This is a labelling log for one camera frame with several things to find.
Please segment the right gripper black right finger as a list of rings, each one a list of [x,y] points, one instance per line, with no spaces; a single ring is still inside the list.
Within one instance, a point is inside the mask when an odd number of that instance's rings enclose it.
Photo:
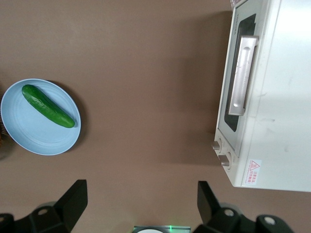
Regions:
[[[222,207],[206,181],[197,186],[197,208],[202,220],[197,233],[255,233],[256,224],[231,207]]]

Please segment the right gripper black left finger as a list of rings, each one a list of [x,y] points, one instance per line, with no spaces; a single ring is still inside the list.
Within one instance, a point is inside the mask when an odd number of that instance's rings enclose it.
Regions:
[[[53,205],[15,222],[16,233],[70,233],[87,207],[87,181],[77,180]]]

